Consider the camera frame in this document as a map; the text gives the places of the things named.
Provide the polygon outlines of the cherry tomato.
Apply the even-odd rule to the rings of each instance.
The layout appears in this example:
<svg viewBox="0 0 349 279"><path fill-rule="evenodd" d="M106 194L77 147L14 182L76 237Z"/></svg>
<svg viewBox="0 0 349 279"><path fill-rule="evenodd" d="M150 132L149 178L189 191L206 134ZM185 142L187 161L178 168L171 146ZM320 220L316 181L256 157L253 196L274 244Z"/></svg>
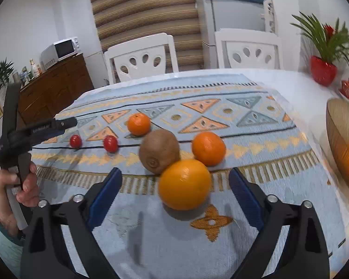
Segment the cherry tomato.
<svg viewBox="0 0 349 279"><path fill-rule="evenodd" d="M115 153L118 150L118 141L115 136L107 135L103 140L103 147L108 153Z"/></svg>
<svg viewBox="0 0 349 279"><path fill-rule="evenodd" d="M71 148L79 149L82 146L82 139L79 135L74 134L71 136L71 138L69 140L69 144L70 144Z"/></svg>

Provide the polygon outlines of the large yellow orange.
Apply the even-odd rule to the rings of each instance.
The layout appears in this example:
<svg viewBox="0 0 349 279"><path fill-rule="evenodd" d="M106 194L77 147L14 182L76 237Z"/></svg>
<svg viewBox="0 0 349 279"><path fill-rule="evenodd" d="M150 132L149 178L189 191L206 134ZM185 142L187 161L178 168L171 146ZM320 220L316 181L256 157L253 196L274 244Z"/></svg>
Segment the large yellow orange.
<svg viewBox="0 0 349 279"><path fill-rule="evenodd" d="M201 206L211 191L208 168L195 159L178 161L160 175L158 194L167 207L187 211Z"/></svg>

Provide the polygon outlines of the white bottle on sideboard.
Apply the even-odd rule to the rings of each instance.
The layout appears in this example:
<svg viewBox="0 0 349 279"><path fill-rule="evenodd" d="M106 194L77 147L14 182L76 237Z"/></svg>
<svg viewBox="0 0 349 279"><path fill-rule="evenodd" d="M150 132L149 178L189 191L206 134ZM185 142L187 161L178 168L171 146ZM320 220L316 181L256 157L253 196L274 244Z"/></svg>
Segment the white bottle on sideboard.
<svg viewBox="0 0 349 279"><path fill-rule="evenodd" d="M34 62L33 59L29 60L30 63L30 68L31 68L31 74L33 75L34 78L37 78L41 74L41 69L39 66Z"/></svg>

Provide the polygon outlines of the white microwave oven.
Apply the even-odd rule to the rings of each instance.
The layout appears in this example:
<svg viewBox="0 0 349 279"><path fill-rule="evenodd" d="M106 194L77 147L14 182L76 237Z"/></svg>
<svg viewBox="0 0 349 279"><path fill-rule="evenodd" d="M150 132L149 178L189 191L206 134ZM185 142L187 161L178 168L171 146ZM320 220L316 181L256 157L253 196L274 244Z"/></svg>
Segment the white microwave oven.
<svg viewBox="0 0 349 279"><path fill-rule="evenodd" d="M66 38L52 43L40 55L40 63L45 71L58 62L81 52L77 37Z"/></svg>

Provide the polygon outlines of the green plant in vase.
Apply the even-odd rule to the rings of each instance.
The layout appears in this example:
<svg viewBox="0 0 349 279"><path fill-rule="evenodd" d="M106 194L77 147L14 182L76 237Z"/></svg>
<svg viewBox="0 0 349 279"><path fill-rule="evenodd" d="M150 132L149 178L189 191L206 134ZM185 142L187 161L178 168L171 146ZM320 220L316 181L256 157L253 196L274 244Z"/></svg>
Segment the green plant in vase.
<svg viewBox="0 0 349 279"><path fill-rule="evenodd" d="M9 77L13 73L13 62L7 59L0 62L0 90L9 84Z"/></svg>

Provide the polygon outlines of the small far mandarin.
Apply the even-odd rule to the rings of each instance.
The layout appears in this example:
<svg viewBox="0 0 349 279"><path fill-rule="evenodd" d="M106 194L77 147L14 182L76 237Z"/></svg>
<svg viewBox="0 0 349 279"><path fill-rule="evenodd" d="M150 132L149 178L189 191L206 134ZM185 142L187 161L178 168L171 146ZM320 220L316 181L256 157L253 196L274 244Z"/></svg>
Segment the small far mandarin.
<svg viewBox="0 0 349 279"><path fill-rule="evenodd" d="M127 121L127 129L134 136L142 136L151 131L151 119L142 113L131 115Z"/></svg>

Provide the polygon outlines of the blue patterned table mat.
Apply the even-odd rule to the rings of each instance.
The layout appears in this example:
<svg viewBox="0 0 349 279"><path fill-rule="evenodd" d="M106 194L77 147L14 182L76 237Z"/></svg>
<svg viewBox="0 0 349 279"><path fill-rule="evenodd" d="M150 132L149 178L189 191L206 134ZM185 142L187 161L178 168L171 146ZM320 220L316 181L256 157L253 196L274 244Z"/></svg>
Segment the blue patterned table mat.
<svg viewBox="0 0 349 279"><path fill-rule="evenodd" d="M332 179L308 133L250 75L199 73L82 95L58 114L77 125L32 150L40 190L70 200L122 173L93 235L121 278L229 278L258 231L229 185L238 168L284 203L310 201L330 273L346 260L346 230Z"/></svg>

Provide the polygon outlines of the brown kiwi fruit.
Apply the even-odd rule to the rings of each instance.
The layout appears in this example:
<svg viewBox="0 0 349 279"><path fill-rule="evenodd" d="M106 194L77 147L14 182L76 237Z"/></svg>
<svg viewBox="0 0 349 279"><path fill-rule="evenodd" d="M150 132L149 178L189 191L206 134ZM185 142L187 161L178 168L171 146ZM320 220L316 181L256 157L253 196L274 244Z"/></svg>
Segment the brown kiwi fruit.
<svg viewBox="0 0 349 279"><path fill-rule="evenodd" d="M160 175L180 160L180 145L172 132L158 129L143 138L138 157L146 170Z"/></svg>

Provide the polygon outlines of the white chair left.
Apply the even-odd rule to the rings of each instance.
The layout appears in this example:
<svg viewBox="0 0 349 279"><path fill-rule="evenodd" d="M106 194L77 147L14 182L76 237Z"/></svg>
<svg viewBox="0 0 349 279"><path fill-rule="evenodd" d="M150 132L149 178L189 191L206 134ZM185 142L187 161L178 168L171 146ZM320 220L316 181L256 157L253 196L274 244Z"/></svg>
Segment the white chair left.
<svg viewBox="0 0 349 279"><path fill-rule="evenodd" d="M179 71L172 35L158 33L114 45L104 53L109 83L131 81L166 73L166 49L171 68Z"/></svg>

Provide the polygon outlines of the white chair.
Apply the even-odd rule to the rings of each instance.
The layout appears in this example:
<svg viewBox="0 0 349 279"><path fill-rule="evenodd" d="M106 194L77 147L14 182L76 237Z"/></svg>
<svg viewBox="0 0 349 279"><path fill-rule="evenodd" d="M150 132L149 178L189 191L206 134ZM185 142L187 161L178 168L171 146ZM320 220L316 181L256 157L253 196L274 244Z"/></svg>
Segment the white chair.
<svg viewBox="0 0 349 279"><path fill-rule="evenodd" d="M283 70L282 41L274 33L225 28L215 32L220 69Z"/></svg>
<svg viewBox="0 0 349 279"><path fill-rule="evenodd" d="M179 71L172 35L158 33L114 45L104 53L109 83L131 81L166 73L166 49L171 68Z"/></svg>

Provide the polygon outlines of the striped window blind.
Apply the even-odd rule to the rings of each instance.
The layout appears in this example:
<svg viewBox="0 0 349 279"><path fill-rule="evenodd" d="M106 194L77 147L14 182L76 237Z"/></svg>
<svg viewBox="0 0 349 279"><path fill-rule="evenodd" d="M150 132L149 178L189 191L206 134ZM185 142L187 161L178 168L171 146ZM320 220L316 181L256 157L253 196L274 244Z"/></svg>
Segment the striped window blind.
<svg viewBox="0 0 349 279"><path fill-rule="evenodd" d="M101 49L157 33L173 36L181 71L201 69L204 54L196 0L91 0Z"/></svg>

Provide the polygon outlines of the amber ribbed glass bowl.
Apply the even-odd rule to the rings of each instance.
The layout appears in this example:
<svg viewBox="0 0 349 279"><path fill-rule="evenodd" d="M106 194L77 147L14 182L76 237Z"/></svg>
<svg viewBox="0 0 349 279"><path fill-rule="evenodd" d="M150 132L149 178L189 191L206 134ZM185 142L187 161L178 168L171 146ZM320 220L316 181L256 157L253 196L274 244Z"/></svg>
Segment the amber ribbed glass bowl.
<svg viewBox="0 0 349 279"><path fill-rule="evenodd" d="M326 127L330 149L337 168L349 187L349 103L332 98L327 101Z"/></svg>

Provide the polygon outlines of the white chair right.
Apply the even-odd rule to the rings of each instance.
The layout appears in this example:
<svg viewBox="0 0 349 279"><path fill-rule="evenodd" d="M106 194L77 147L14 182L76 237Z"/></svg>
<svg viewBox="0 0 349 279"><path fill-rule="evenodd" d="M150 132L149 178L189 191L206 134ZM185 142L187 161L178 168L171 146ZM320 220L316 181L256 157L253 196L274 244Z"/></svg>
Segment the white chair right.
<svg viewBox="0 0 349 279"><path fill-rule="evenodd" d="M215 32L220 69L283 70L282 41L274 33L225 28Z"/></svg>

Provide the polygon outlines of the white refrigerator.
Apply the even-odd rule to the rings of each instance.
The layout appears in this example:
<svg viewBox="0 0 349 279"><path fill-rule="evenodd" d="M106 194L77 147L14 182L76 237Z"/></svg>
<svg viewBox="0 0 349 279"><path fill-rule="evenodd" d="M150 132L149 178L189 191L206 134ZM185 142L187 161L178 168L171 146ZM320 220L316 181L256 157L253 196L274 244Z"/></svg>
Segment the white refrigerator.
<svg viewBox="0 0 349 279"><path fill-rule="evenodd" d="M200 22L204 68L217 68L215 32L224 28L265 31L265 1L196 0Z"/></svg>

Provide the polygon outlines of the red potted green plant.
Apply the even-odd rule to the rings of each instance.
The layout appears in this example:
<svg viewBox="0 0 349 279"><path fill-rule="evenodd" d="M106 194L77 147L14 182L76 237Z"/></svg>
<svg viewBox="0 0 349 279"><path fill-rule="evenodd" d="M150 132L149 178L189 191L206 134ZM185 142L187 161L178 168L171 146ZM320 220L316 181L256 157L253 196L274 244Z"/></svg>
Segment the red potted green plant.
<svg viewBox="0 0 349 279"><path fill-rule="evenodd" d="M296 22L291 25L299 28L301 35L309 39L319 53L309 60L312 78L322 86L330 86L338 72L335 63L344 61L349 66L349 29L346 23L337 19L331 26L321 23L314 14L302 12L292 17Z"/></svg>

